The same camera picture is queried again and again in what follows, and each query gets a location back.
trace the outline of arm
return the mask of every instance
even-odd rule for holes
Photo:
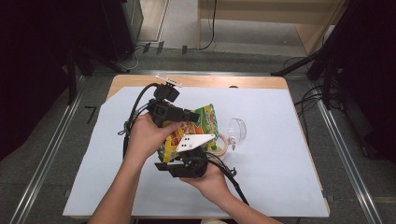
[[[226,212],[237,223],[279,223],[235,198],[227,187],[224,174],[213,164],[207,165],[200,178],[180,178],[198,188],[210,202]]]
[[[179,123],[171,123],[160,129],[149,114],[136,119],[121,167],[89,223],[129,223],[140,172],[146,159],[178,126]]]

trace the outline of white paper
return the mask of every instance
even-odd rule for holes
[[[78,170],[64,216],[91,216],[122,161],[123,136],[142,87],[125,87],[103,104],[92,139]],[[247,125],[245,142],[229,150],[225,163],[236,168],[252,207],[270,217],[328,217],[315,166],[288,90],[181,88],[174,105],[196,109],[212,104],[219,132],[228,135],[232,118]],[[153,98],[149,89],[139,105]],[[134,217],[227,217],[197,189],[156,169],[154,154],[143,167]],[[232,193],[239,197],[229,183]]]

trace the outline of forearm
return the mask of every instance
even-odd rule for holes
[[[89,223],[129,223],[143,167],[141,161],[124,161]]]
[[[279,223],[238,200],[232,194],[225,196],[221,201],[215,204],[239,224]]]

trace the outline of snack bag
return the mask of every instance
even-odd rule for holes
[[[203,149],[207,151],[208,148],[216,150],[216,140],[219,137],[218,123],[216,121],[216,114],[213,105],[206,105],[204,107],[193,110],[192,112],[200,115],[197,122],[183,121],[180,127],[166,137],[165,144],[158,150],[158,157],[162,162],[169,162],[178,157],[176,148],[184,134],[199,134],[199,133],[213,133],[215,138],[203,145]]]

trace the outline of human hand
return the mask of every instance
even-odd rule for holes
[[[224,174],[217,166],[211,163],[207,165],[203,176],[198,178],[183,177],[180,180],[196,187],[204,197],[214,204],[219,204],[226,197],[232,196]]]
[[[149,113],[137,117],[131,130],[131,135],[125,159],[138,158],[145,161],[154,154],[165,138],[180,126],[180,122],[170,123],[166,127],[158,128]]]

